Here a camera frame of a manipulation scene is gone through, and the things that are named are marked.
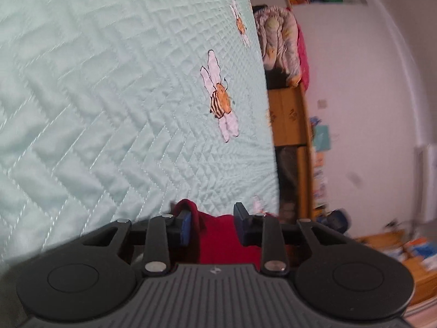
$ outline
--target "bed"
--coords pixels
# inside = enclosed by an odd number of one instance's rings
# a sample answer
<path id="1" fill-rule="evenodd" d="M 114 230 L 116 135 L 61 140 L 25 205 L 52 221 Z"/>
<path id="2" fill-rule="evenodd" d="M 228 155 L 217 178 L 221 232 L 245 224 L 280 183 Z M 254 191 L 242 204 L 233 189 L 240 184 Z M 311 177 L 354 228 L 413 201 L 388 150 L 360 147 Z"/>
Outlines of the bed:
<path id="1" fill-rule="evenodd" d="M 278 183 L 249 0 L 0 0 L 0 320 L 25 260 L 182 198 Z"/>

